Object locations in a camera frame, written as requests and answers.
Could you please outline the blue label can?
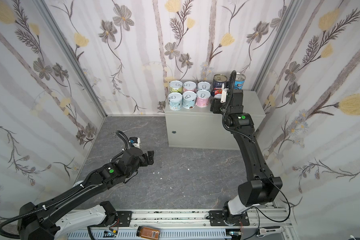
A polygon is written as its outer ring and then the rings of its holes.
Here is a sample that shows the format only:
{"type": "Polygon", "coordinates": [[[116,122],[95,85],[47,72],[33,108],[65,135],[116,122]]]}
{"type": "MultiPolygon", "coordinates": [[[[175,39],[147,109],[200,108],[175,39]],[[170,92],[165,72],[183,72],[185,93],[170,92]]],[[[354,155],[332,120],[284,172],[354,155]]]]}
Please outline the blue label can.
{"type": "Polygon", "coordinates": [[[235,78],[234,88],[238,90],[242,90],[245,80],[246,80],[246,76],[244,74],[237,73],[235,78]]]}

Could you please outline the red dark label can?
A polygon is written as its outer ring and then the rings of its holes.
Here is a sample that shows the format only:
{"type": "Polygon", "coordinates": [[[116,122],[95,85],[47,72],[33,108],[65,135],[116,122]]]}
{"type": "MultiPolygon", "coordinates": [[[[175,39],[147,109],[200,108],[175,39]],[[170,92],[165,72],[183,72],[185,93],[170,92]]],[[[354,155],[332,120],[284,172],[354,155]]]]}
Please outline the red dark label can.
{"type": "Polygon", "coordinates": [[[215,96],[222,93],[223,85],[227,82],[228,78],[222,74],[214,75],[212,82],[211,95],[215,96]]]}

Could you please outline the pink label can back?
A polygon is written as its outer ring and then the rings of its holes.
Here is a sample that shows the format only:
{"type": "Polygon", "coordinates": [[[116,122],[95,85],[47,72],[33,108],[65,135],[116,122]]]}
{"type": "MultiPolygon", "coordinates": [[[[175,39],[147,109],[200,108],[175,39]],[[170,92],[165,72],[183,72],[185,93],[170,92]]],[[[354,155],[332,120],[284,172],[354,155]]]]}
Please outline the pink label can back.
{"type": "Polygon", "coordinates": [[[209,104],[211,93],[207,90],[197,91],[196,106],[199,108],[206,108],[209,104]]]}

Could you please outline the pink label can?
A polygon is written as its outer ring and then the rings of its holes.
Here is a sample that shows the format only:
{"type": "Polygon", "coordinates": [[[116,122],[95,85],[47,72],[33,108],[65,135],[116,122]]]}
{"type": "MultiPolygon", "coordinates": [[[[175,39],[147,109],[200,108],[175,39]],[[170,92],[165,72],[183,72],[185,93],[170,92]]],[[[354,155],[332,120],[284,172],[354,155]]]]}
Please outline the pink label can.
{"type": "Polygon", "coordinates": [[[192,81],[183,83],[183,92],[185,93],[188,91],[196,93],[197,92],[197,84],[192,81]]]}
{"type": "Polygon", "coordinates": [[[197,91],[196,106],[199,108],[206,108],[209,104],[211,93],[207,90],[197,91]]]}

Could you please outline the teal can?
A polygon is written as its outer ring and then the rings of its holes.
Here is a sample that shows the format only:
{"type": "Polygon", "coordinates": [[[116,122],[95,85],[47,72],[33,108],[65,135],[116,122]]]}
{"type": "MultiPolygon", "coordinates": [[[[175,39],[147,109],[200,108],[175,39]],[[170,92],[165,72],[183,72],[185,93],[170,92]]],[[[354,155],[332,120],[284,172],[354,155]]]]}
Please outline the teal can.
{"type": "Polygon", "coordinates": [[[211,84],[209,82],[199,82],[197,84],[197,91],[202,91],[202,90],[210,92],[211,84]]]}
{"type": "Polygon", "coordinates": [[[178,111],[183,106],[183,95],[181,93],[170,93],[169,94],[169,107],[172,111],[178,111]]]}
{"type": "Polygon", "coordinates": [[[183,108],[193,109],[196,105],[197,94],[193,91],[183,93],[183,108]]]}

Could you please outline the pink label can front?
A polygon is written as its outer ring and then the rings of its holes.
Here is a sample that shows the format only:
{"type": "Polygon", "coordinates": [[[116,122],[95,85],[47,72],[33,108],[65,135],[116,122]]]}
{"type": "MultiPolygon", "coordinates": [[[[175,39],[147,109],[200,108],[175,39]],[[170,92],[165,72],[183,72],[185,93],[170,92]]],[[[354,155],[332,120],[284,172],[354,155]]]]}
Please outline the pink label can front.
{"type": "Polygon", "coordinates": [[[197,84],[192,81],[183,83],[183,92],[185,93],[188,91],[196,93],[197,92],[197,84]]]}

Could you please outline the green label can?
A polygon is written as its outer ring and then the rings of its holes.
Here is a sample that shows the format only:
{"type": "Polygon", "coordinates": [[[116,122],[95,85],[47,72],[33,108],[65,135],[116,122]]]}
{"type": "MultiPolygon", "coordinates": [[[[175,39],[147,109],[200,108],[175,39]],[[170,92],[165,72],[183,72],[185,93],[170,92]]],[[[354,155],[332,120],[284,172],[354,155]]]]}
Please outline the green label can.
{"type": "Polygon", "coordinates": [[[171,81],[169,84],[170,93],[183,93],[183,83],[181,81],[171,81]]]}

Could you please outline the orange label can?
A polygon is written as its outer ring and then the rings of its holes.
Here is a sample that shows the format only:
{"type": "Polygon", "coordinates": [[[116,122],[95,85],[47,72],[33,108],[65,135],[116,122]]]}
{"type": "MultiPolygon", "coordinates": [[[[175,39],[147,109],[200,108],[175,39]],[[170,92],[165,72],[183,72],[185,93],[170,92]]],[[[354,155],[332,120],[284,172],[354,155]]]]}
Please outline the orange label can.
{"type": "Polygon", "coordinates": [[[216,95],[214,96],[214,99],[221,100],[221,99],[222,99],[222,94],[216,94],[216,95]]]}

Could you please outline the yellow label can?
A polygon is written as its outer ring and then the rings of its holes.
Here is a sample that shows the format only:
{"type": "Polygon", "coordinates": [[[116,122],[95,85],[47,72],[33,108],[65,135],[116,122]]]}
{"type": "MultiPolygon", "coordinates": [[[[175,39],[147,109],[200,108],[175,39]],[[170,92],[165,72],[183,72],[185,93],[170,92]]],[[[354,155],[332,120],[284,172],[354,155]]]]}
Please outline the yellow label can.
{"type": "Polygon", "coordinates": [[[74,185],[73,185],[73,187],[80,185],[82,182],[83,182],[83,181],[77,181],[77,182],[75,182],[74,185]]]}

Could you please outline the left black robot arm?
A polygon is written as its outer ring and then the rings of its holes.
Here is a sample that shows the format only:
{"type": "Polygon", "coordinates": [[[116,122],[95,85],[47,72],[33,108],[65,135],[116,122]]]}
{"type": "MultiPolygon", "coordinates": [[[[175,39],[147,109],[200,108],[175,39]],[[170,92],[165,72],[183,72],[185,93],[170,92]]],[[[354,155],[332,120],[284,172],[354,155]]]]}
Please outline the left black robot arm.
{"type": "Polygon", "coordinates": [[[124,149],[109,163],[91,171],[71,189],[38,205],[28,203],[19,215],[0,223],[0,236],[16,240],[53,240],[63,232],[63,218],[71,210],[90,198],[118,184],[127,183],[138,174],[140,167],[154,164],[154,151],[144,153],[134,146],[122,131],[116,135],[124,142],[124,149]]]}

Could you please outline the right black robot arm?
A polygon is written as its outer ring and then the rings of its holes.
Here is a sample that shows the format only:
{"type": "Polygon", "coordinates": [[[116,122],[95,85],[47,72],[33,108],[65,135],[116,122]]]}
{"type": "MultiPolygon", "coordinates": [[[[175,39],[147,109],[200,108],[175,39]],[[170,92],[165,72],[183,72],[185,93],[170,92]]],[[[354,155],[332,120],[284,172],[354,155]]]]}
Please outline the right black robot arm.
{"type": "Polygon", "coordinates": [[[232,71],[228,87],[223,90],[221,103],[213,102],[222,114],[223,128],[236,140],[244,160],[247,181],[238,186],[238,194],[223,207],[224,221],[234,224],[248,210],[271,203],[281,193],[282,179],[274,176],[260,150],[255,125],[250,114],[244,112],[244,92],[235,87],[237,72],[232,71]]]}

